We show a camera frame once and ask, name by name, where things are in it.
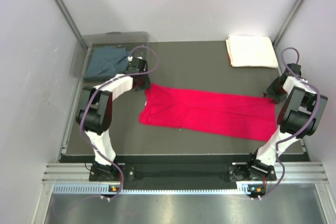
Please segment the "pink t shirt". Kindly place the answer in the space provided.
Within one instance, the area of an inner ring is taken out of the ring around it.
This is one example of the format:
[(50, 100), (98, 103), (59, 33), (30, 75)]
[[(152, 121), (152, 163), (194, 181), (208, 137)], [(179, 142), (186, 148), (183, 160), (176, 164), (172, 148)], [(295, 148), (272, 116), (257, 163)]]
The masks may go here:
[(152, 84), (139, 122), (266, 142), (275, 133), (275, 104), (267, 98)]

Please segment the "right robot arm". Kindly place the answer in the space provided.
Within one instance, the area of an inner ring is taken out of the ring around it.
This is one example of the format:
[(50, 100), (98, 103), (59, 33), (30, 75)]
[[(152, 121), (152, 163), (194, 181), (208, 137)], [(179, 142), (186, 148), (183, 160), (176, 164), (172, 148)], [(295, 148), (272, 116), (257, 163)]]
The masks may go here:
[(252, 180), (272, 175), (276, 158), (291, 144), (316, 131), (328, 102), (325, 95), (320, 95), (320, 102), (317, 102), (317, 92), (301, 77), (301, 65), (297, 63), (288, 64), (285, 72), (266, 89), (264, 96), (276, 104), (283, 103), (283, 107), (275, 133), (265, 145), (250, 154), (245, 174)]

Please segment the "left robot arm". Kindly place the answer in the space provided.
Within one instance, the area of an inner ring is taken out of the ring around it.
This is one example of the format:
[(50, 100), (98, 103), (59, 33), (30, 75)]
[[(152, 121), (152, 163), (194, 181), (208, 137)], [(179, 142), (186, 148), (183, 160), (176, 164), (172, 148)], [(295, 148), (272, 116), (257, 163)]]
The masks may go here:
[(142, 58), (131, 58), (126, 71), (101, 85), (84, 87), (76, 111), (76, 122), (94, 145), (95, 159), (91, 167), (91, 181), (114, 180), (119, 168), (112, 161), (116, 153), (112, 148), (109, 127), (112, 122), (113, 101), (130, 90), (150, 87), (148, 63)]

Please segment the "grey-blue t shirt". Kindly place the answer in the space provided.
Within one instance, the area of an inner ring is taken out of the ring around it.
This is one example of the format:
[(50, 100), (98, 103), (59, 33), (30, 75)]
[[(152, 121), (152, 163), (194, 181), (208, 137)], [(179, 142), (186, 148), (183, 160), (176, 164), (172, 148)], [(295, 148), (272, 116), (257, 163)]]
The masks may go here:
[(100, 47), (93, 51), (86, 73), (85, 81), (106, 81), (128, 67), (129, 52), (125, 48)]

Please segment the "clear plastic bin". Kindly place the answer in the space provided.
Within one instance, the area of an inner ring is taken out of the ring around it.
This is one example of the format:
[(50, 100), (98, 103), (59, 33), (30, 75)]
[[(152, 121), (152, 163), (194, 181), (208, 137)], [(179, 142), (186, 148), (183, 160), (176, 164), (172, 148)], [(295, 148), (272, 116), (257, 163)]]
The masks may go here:
[(145, 59), (148, 53), (144, 48), (131, 51), (148, 43), (149, 34), (144, 31), (84, 35), (83, 41), (76, 43), (70, 75), (88, 82), (108, 80), (127, 67), (127, 57), (133, 55)]

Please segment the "folded white t shirt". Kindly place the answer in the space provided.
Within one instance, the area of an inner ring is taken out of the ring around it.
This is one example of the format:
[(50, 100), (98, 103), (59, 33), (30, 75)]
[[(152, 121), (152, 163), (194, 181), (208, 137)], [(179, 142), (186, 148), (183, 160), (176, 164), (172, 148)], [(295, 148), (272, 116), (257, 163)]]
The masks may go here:
[(229, 35), (225, 42), (232, 67), (278, 68), (269, 37)]

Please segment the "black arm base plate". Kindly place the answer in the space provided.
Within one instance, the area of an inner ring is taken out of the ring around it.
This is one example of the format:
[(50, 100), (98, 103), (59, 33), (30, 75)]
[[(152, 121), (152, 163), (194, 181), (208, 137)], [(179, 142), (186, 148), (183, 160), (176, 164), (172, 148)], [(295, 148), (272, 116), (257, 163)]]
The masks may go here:
[(223, 182), (266, 181), (277, 179), (273, 165), (265, 165), (253, 154), (237, 155), (149, 155), (118, 156), (114, 163), (122, 169), (124, 180), (143, 178), (218, 178)]

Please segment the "left aluminium corner post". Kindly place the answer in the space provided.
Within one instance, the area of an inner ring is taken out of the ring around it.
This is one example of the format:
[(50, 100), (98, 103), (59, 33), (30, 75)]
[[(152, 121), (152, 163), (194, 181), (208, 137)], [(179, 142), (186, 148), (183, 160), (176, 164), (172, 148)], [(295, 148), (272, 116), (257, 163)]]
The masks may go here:
[(63, 18), (65, 19), (66, 23), (68, 24), (70, 30), (74, 34), (76, 41), (79, 43), (79, 45), (82, 47), (83, 50), (87, 51), (88, 46), (85, 43), (83, 36), (81, 35), (77, 25), (75, 24), (75, 21), (73, 20), (68, 8), (66, 7), (63, 0), (54, 0), (58, 9), (60, 10)]

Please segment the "aluminium corner post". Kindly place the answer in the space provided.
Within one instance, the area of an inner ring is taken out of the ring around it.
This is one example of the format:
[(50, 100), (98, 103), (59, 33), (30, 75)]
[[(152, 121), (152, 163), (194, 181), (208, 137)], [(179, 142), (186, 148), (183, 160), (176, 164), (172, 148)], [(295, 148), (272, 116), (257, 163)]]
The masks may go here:
[(275, 39), (273, 40), (272, 44), (276, 48), (280, 41), (283, 39), (284, 35), (286, 34), (287, 30), (289, 29), (290, 25), (294, 21), (296, 15), (300, 11), (300, 8), (304, 4), (306, 0), (295, 0), (288, 15), (286, 16), (284, 22), (280, 26), (279, 31), (276, 34)]
[(63, 18), (65, 19), (66, 23), (68, 24), (70, 30), (74, 34), (76, 41), (79, 43), (79, 45), (82, 47), (83, 50), (87, 51), (88, 46), (85, 43), (83, 36), (81, 35), (77, 25), (75, 24), (75, 21), (73, 20), (68, 8), (66, 7), (63, 0), (54, 0), (58, 9), (60, 10)]

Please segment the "right aluminium corner post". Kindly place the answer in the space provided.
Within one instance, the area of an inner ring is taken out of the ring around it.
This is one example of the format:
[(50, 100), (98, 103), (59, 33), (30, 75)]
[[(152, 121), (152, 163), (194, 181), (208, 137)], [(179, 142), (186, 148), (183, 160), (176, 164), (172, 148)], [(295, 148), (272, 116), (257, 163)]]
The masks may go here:
[(284, 35), (286, 34), (287, 30), (289, 29), (290, 25), (294, 21), (296, 15), (300, 11), (300, 8), (304, 4), (306, 0), (295, 0), (288, 15), (286, 16), (284, 22), (280, 26), (279, 31), (276, 34), (275, 39), (273, 40), (272, 44), (276, 48), (280, 41), (283, 39)]

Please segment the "aluminium frame rail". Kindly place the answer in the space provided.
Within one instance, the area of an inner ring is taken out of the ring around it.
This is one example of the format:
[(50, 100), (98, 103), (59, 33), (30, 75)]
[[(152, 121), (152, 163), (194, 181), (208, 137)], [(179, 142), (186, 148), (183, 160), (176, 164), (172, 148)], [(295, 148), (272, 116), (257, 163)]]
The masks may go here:
[[(320, 184), (327, 183), (328, 178), (319, 162), (284, 162), (284, 184)], [(48, 164), (42, 182), (47, 184), (87, 183), (89, 171), (82, 163)]]

